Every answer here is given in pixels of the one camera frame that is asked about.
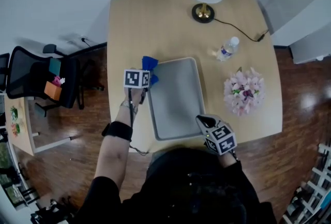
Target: gray tray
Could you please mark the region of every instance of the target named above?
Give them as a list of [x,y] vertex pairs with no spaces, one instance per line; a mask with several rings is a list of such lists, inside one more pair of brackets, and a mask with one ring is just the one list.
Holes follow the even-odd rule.
[[159,141],[201,135],[195,117],[205,113],[199,74],[192,57],[160,63],[159,82],[147,93],[155,138]]

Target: black wristband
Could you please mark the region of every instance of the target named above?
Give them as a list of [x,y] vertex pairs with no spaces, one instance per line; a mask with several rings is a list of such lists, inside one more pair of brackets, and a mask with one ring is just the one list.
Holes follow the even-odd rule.
[[133,129],[126,124],[114,121],[110,124],[104,136],[113,136],[125,139],[131,142]]

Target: small desk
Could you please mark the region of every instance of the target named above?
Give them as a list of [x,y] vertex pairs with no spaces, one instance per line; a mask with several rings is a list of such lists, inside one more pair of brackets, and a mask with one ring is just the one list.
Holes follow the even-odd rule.
[[[33,137],[38,136],[39,133],[32,133],[30,117],[29,117],[29,109],[28,109],[28,98],[22,97],[18,99],[9,99],[7,95],[4,96],[5,96],[6,127],[8,132],[8,139],[11,144],[15,145],[16,147],[20,148],[26,153],[29,153],[30,155],[34,156],[34,154],[37,152],[48,150],[49,148],[59,146],[71,140],[71,138],[66,138],[51,144],[47,144],[45,146],[35,147]],[[16,109],[18,109],[19,119],[20,119],[19,125],[22,128],[21,133],[19,133],[17,137],[15,137],[15,135],[12,133],[11,130],[12,121],[11,121],[10,109],[13,106]]]
[[[112,0],[107,47],[109,104],[112,118],[124,99],[123,72],[141,68],[144,55],[160,62],[194,57],[197,61],[206,113],[217,114],[236,133],[238,143],[267,137],[282,131],[282,98],[278,64],[270,35],[252,42],[229,25],[213,21],[196,22],[191,16],[195,0]],[[212,5],[216,18],[233,23],[255,37],[266,23],[256,0],[222,0]],[[211,50],[232,36],[240,39],[239,51],[228,61],[219,62]],[[247,116],[230,113],[223,101],[224,81],[239,67],[250,67],[265,79],[266,99]],[[202,138],[156,141],[148,101],[139,107],[131,145],[155,152],[174,145],[201,146]]]

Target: black mesh chair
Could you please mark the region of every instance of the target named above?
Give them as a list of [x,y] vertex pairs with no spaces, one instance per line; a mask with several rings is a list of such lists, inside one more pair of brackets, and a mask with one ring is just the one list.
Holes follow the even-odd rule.
[[[43,53],[58,53],[53,44],[46,45]],[[84,72],[89,65],[94,65],[94,61],[89,60],[82,69],[78,59],[69,58],[62,54],[60,77],[65,78],[65,83],[61,85],[62,91],[59,101],[51,99],[44,93],[46,82],[52,82],[55,75],[49,72],[50,57],[39,57],[26,51],[22,47],[15,47],[9,62],[7,95],[10,99],[20,97],[40,97],[50,99],[55,104],[42,107],[35,103],[35,110],[46,117],[47,110],[59,106],[72,108],[77,98],[78,106],[84,109],[83,87],[87,89],[103,90],[103,86],[91,87],[84,83]]]
[[4,91],[6,89],[9,57],[10,57],[9,53],[0,55],[0,90],[1,91]]

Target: bottle label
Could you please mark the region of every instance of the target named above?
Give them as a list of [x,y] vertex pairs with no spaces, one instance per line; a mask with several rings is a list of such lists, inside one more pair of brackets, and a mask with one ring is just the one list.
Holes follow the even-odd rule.
[[231,56],[232,53],[228,52],[227,50],[225,50],[224,46],[221,47],[221,52],[224,56]]

